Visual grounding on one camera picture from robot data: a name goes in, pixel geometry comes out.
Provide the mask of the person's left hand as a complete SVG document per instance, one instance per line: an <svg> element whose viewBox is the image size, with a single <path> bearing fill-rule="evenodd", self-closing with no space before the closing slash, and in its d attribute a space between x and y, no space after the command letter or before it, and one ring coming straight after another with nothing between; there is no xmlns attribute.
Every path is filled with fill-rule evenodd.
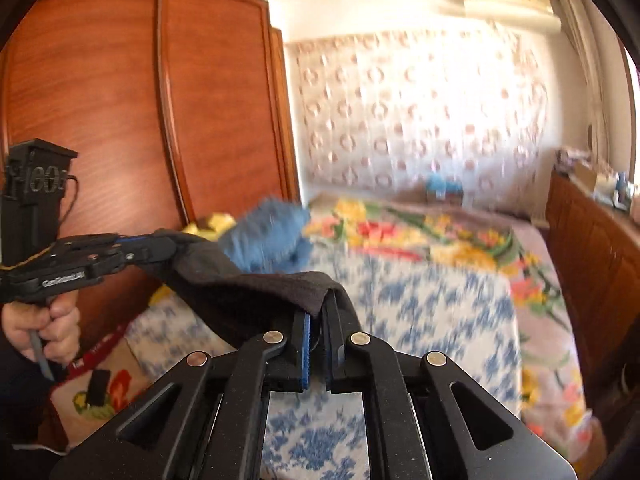
<svg viewBox="0 0 640 480"><path fill-rule="evenodd" d="M35 362L29 333L34 330L44 341L43 354L52 362L67 366L79 352L80 313L78 290L55 297L50 306L11 302L2 307L2 332L10 344L25 358Z"/></svg>

